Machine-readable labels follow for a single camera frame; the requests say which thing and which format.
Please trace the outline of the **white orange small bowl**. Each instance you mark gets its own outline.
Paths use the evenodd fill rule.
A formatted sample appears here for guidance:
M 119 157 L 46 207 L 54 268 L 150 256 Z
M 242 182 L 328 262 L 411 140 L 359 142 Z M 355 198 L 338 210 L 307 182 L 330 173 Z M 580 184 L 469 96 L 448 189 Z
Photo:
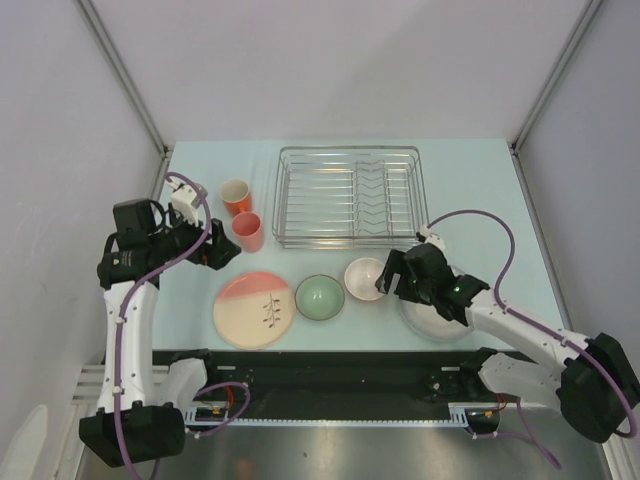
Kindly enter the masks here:
M 361 301 L 376 301 L 383 296 L 375 285 L 382 275 L 385 264 L 375 258 L 362 257 L 351 262 L 344 273 L 344 284 L 348 292 Z

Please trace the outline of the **white ribbed plate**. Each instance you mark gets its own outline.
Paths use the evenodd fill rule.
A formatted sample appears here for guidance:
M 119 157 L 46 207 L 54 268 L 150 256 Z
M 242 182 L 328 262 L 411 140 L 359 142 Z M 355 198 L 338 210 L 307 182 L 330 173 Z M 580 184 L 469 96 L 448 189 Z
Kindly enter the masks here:
M 399 305 L 405 323 L 424 338 L 451 343 L 471 333 L 471 329 L 467 326 L 442 319 L 433 306 L 406 300 L 400 300 Z

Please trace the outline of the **pink cream leaf plate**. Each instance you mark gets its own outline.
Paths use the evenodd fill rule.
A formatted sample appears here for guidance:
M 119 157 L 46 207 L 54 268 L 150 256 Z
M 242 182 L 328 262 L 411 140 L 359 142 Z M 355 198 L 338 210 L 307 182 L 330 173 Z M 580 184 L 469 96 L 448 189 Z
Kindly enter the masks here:
M 294 292 L 276 274 L 254 271 L 228 282 L 213 306 L 217 333 L 230 345 L 261 350 L 278 342 L 296 315 Z

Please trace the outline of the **green ceramic bowl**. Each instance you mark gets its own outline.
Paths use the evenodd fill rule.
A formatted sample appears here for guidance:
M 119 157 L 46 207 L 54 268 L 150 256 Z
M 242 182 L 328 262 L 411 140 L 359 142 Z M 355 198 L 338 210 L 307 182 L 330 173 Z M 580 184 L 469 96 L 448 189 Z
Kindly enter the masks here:
M 304 279 L 295 292 L 298 311 L 307 319 L 325 321 L 343 308 L 345 293 L 340 283 L 328 275 L 312 275 Z

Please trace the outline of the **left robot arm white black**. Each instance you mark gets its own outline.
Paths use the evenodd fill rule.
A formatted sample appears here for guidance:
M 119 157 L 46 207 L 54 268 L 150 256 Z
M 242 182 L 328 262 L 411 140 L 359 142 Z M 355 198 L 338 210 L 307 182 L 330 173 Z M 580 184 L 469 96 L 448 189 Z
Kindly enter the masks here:
M 184 414 L 195 397 L 207 400 L 220 374 L 201 358 L 177 361 L 161 384 L 153 380 L 152 327 L 160 275 L 186 260 L 212 270 L 241 252 L 208 205 L 173 197 L 166 207 L 151 199 L 114 206 L 116 230 L 97 266 L 107 313 L 104 378 L 95 414 L 81 419 L 79 437 L 107 466 L 158 461 L 182 452 Z

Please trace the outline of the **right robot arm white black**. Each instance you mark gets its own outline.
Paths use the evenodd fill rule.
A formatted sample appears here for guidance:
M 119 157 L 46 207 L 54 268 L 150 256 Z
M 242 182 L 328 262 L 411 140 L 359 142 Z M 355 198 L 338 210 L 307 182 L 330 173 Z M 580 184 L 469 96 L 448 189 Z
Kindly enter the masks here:
M 487 333 L 526 356 L 509 360 L 483 349 L 473 369 L 461 376 L 463 393 L 484 401 L 494 392 L 515 395 L 561 413 L 585 438 L 603 444 L 629 423 L 639 380 L 621 344 L 601 333 L 594 338 L 553 330 L 501 305 L 486 282 L 453 269 L 432 243 L 389 253 L 376 289 L 400 300 L 430 307 L 437 321 Z

